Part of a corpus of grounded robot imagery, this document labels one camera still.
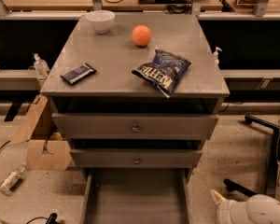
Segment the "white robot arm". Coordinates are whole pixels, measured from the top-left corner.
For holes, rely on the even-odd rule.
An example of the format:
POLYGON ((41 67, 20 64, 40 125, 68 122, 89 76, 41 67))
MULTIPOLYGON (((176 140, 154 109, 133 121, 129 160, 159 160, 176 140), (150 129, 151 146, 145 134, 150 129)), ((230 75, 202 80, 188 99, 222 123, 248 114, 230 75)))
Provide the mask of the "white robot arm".
POLYGON ((217 206, 218 224, 280 224, 280 202, 263 194, 256 194, 244 202, 226 199, 211 189, 217 206))

